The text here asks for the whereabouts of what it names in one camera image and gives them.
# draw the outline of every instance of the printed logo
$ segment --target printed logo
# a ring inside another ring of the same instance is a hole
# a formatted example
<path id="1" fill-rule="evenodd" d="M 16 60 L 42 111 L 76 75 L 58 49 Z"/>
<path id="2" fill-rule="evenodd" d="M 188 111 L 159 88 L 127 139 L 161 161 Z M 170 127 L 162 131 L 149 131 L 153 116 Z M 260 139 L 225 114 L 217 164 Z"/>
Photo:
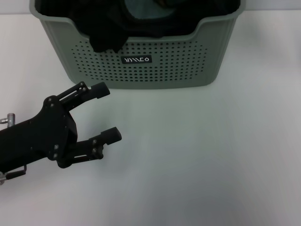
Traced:
<path id="1" fill-rule="evenodd" d="M 151 55 L 121 56 L 121 62 L 124 65 L 128 65 L 128 64 L 147 64 L 147 63 L 152 63 L 152 58 L 151 58 Z"/>

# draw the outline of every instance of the metal bolt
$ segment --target metal bolt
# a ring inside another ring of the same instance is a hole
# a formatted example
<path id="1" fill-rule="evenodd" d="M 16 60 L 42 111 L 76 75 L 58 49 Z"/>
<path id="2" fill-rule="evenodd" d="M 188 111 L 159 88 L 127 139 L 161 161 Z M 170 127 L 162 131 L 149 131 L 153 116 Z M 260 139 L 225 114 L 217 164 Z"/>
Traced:
<path id="1" fill-rule="evenodd" d="M 0 186 L 2 184 L 4 184 L 5 181 L 6 181 L 5 174 L 3 174 L 2 172 L 0 172 Z"/>
<path id="2" fill-rule="evenodd" d="M 14 113 L 9 113 L 8 114 L 8 127 L 12 127 L 15 125 L 15 114 Z"/>
<path id="3" fill-rule="evenodd" d="M 1 119 L 0 120 L 0 124 L 5 124 L 8 122 L 8 118 L 5 118 L 5 119 Z"/>

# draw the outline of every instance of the white wall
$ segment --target white wall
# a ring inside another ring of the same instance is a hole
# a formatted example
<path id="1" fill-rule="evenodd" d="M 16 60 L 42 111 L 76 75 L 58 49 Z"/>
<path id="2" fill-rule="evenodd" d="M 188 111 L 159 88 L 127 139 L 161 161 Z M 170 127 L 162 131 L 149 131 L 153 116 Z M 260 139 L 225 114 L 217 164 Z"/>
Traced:
<path id="1" fill-rule="evenodd" d="M 300 0 L 246 0 L 248 10 L 301 9 Z M 0 14 L 29 13 L 29 0 L 0 0 Z"/>

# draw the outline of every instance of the laundry basket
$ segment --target laundry basket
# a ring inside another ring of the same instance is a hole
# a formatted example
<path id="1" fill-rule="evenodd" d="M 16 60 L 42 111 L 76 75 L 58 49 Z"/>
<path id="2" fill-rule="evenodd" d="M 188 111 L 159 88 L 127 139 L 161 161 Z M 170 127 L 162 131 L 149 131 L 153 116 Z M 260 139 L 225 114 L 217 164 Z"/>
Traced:
<path id="1" fill-rule="evenodd" d="M 118 53 L 95 53 L 89 37 L 71 19 L 40 14 L 41 0 L 31 0 L 30 11 L 41 20 L 74 83 L 92 86 L 104 81 L 109 88 L 168 89 L 204 86 L 215 80 L 235 21 L 245 9 L 246 0 L 240 1 L 236 12 L 204 18 L 192 34 L 130 37 Z"/>

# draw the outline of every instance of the robotic arm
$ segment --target robotic arm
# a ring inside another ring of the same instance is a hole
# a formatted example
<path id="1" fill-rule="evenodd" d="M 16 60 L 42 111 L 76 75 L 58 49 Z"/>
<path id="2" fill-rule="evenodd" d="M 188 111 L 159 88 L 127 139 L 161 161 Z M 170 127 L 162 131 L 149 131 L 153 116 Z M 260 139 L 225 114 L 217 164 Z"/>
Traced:
<path id="1" fill-rule="evenodd" d="M 42 158 L 57 161 L 60 168 L 102 159 L 103 145 L 121 140 L 116 127 L 86 141 L 77 142 L 76 123 L 69 111 L 94 98 L 110 94 L 105 83 L 89 89 L 80 82 L 58 96 L 47 97 L 42 110 L 32 119 L 15 125 L 15 115 L 0 120 L 8 128 L 0 131 L 0 185 L 26 174 L 26 165 Z"/>

